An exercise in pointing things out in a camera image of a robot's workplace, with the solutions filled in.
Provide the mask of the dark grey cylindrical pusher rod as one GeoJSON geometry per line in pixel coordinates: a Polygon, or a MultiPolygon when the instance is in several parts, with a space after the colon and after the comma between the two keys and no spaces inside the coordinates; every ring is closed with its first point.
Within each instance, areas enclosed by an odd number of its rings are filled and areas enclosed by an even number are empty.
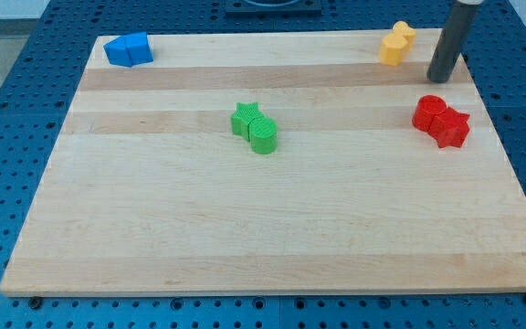
{"type": "Polygon", "coordinates": [[[426,73],[431,82],[449,81],[479,7],[480,0],[453,1],[426,73]]]}

